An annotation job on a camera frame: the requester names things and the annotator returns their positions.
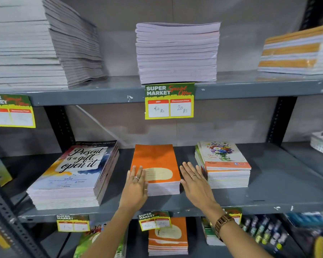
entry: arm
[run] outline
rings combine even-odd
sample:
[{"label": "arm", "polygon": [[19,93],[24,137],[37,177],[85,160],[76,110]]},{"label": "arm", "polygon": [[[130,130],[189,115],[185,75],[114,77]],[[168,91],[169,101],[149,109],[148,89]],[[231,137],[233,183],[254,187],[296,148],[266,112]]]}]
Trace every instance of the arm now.
[{"label": "arm", "polygon": [[[179,167],[184,180],[181,183],[189,200],[201,209],[212,225],[225,212],[215,201],[212,189],[199,166],[196,169],[188,162]],[[220,229],[220,238],[234,258],[272,258],[255,240],[245,233],[235,221],[229,221]]]},{"label": "arm", "polygon": [[113,258],[133,215],[144,205],[147,199],[145,170],[142,166],[135,177],[135,166],[128,171],[118,210],[111,221],[104,227],[96,241],[81,258]]}]

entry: wristwatch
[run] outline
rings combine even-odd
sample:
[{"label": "wristwatch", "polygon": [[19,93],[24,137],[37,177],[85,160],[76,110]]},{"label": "wristwatch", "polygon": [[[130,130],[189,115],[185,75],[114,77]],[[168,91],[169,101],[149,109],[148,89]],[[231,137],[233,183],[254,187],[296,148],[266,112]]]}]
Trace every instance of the wristwatch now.
[{"label": "wristwatch", "polygon": [[229,214],[225,214],[222,217],[220,217],[214,226],[214,232],[215,235],[220,239],[219,232],[221,227],[226,224],[228,221],[234,220]]}]

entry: orange notebook cover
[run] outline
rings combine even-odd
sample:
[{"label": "orange notebook cover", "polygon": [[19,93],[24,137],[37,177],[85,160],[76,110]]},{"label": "orange notebook cover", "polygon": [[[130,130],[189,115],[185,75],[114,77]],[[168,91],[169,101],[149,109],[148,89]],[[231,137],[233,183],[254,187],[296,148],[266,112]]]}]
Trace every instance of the orange notebook cover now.
[{"label": "orange notebook cover", "polygon": [[168,145],[135,145],[132,165],[146,169],[149,183],[181,181],[174,147]]},{"label": "orange notebook cover", "polygon": [[148,243],[151,245],[188,246],[187,225],[185,217],[171,217],[172,227],[148,231]]}]

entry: forearm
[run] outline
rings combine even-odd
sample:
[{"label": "forearm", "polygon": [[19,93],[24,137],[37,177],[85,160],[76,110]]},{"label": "forearm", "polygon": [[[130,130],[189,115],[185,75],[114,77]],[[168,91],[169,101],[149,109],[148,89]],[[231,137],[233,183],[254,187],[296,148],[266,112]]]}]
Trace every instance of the forearm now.
[{"label": "forearm", "polygon": [[82,258],[113,258],[133,215],[119,208]]},{"label": "forearm", "polygon": [[[215,225],[217,220],[225,214],[219,204],[215,204],[203,212],[212,225]],[[234,258],[271,258],[271,256],[234,221],[229,221],[221,227],[220,238],[226,244]]]}]

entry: rose gold watch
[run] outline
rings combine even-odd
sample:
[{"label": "rose gold watch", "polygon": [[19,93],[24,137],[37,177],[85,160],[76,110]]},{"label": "rose gold watch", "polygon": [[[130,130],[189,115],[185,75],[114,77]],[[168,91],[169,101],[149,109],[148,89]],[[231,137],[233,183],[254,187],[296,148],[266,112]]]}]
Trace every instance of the rose gold watch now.
[{"label": "rose gold watch", "polygon": [[221,227],[226,224],[228,221],[234,220],[229,214],[225,214],[222,217],[220,217],[214,226],[214,232],[215,235],[220,239],[219,232]]}]

